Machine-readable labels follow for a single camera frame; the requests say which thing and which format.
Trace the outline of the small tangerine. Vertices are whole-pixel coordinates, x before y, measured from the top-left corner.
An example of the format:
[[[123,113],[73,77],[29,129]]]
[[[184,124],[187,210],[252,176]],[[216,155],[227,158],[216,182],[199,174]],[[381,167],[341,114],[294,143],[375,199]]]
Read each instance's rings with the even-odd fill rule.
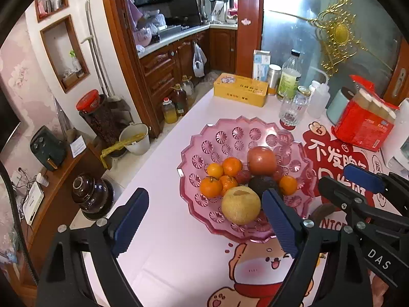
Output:
[[[238,186],[238,182],[236,181],[236,179],[229,175],[221,176],[219,182],[222,185],[222,191],[220,192],[220,195],[222,197],[226,194],[228,190]]]
[[[221,195],[223,185],[213,177],[206,177],[200,183],[200,192],[206,198],[217,198]]]
[[[219,163],[211,163],[207,167],[207,175],[217,180],[220,179],[224,175],[223,166]]]
[[[279,188],[283,195],[292,195],[297,191],[297,180],[289,175],[284,175],[279,180]]]

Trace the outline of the yellow pear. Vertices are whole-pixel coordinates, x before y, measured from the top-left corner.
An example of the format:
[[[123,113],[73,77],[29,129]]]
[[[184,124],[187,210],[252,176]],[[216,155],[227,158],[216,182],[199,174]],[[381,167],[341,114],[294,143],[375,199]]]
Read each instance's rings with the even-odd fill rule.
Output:
[[[261,211],[261,200],[249,187],[234,187],[223,196],[221,211],[231,223],[247,225],[258,217]]]

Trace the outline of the dark avocado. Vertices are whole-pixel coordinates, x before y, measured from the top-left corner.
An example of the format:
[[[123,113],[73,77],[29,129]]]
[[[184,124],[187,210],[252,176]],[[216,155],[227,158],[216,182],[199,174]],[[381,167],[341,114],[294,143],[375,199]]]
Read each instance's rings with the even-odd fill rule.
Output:
[[[254,176],[249,180],[247,186],[259,196],[260,200],[262,200],[264,191],[268,189],[274,189],[279,195],[279,197],[283,198],[283,194],[279,189],[278,183],[275,182],[275,180],[273,180],[271,176],[267,175]]]

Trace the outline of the small red fruit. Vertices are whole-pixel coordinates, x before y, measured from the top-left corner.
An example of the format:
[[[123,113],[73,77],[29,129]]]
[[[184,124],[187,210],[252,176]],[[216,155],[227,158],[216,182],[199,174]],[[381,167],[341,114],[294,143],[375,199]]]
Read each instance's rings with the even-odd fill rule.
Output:
[[[240,170],[235,177],[235,180],[239,185],[246,185],[252,178],[252,174],[249,170]]]

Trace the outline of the red apple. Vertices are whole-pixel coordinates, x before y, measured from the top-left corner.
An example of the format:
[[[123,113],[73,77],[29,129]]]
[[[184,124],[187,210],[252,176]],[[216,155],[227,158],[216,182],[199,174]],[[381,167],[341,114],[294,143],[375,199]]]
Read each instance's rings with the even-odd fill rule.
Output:
[[[247,167],[252,175],[271,176],[277,170],[276,156],[264,146],[257,146],[247,152]]]

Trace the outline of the large orange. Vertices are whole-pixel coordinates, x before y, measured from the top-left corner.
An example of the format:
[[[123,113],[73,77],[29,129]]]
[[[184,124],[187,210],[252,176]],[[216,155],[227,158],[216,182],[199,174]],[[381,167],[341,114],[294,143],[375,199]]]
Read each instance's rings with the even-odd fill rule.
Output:
[[[223,161],[222,167],[224,175],[229,175],[230,177],[235,178],[237,174],[243,169],[243,164],[239,159],[235,157],[228,157]]]

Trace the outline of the dark overripe banana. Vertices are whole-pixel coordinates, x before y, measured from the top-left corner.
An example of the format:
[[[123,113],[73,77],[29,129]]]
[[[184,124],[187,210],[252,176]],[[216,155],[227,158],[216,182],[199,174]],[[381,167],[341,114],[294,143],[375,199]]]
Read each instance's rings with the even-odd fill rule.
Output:
[[[309,219],[323,229],[340,231],[344,226],[340,220],[332,218],[332,214],[343,215],[343,212],[332,203],[324,203],[318,206],[310,215]]]

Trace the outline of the white appliance at edge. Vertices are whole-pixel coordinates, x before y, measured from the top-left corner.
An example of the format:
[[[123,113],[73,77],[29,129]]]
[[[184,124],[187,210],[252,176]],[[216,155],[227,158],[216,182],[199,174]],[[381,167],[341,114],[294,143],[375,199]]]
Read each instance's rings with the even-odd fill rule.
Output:
[[[399,105],[394,127],[389,133],[381,153],[385,165],[394,173],[408,178],[408,98]]]

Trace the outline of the red snack package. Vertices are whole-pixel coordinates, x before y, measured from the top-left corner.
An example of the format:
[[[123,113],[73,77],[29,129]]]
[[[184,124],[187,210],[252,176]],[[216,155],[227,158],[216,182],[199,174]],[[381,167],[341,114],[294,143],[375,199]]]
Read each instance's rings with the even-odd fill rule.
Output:
[[[337,139],[376,152],[391,133],[399,108],[381,99],[374,83],[359,75],[351,75],[356,93],[333,127]]]

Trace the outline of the dark green air fryer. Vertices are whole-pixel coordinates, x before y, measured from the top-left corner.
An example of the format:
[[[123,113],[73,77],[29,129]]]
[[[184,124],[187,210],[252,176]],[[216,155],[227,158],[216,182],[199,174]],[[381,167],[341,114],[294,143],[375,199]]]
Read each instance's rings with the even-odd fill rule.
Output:
[[[57,170],[66,158],[66,144],[43,125],[30,141],[30,150],[38,161],[50,171]]]

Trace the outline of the white enamel bucket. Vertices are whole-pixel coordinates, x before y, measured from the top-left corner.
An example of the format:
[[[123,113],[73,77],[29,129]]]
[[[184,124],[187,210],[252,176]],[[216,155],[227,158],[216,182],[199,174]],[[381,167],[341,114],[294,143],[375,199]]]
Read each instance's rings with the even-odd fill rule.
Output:
[[[143,123],[130,124],[121,132],[119,141],[127,141],[125,148],[132,154],[144,155],[150,148],[149,128]]]

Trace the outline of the pink glass fruit bowl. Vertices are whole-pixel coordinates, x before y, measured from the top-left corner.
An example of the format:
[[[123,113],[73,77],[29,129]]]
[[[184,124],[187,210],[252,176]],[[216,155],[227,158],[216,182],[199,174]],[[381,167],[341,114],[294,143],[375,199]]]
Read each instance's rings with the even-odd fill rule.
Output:
[[[242,163],[235,180],[246,184],[252,178],[247,167],[247,153],[254,147],[271,149],[277,161],[276,180],[288,175],[297,180],[294,194],[285,196],[287,206],[305,218],[314,198],[316,183],[313,162],[292,133],[281,129],[276,123],[266,123],[260,118],[222,118],[213,125],[191,137],[189,145],[181,152],[177,167],[180,176],[179,193],[187,202],[190,214],[213,234],[218,234],[237,243],[252,241],[264,243],[273,237],[273,229],[263,213],[246,225],[237,225],[228,220],[222,210],[220,196],[208,198],[201,194],[200,185],[209,172],[209,165],[221,165],[227,158]]]

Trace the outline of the small glass jar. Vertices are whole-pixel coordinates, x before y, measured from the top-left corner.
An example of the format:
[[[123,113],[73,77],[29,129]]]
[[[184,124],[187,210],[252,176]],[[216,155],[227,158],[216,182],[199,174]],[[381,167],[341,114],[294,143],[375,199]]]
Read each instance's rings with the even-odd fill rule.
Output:
[[[305,86],[298,86],[294,102],[300,106],[307,106],[311,97],[311,90]]]

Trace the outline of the clear plastic bottle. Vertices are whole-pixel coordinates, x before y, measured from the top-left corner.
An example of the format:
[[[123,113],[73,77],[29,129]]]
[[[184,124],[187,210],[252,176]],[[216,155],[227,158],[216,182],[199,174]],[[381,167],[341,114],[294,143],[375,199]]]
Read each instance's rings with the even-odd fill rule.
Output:
[[[285,98],[293,99],[302,77],[300,52],[292,49],[290,58],[285,61],[281,68],[281,78],[277,87],[277,98],[281,101]]]

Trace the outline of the metal can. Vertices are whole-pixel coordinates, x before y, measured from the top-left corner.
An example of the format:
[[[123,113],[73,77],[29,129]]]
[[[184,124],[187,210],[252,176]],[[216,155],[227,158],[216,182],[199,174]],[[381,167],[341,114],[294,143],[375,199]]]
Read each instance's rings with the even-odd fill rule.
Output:
[[[281,79],[281,67],[276,64],[270,64],[268,66],[268,95],[274,96],[277,92],[277,87]]]

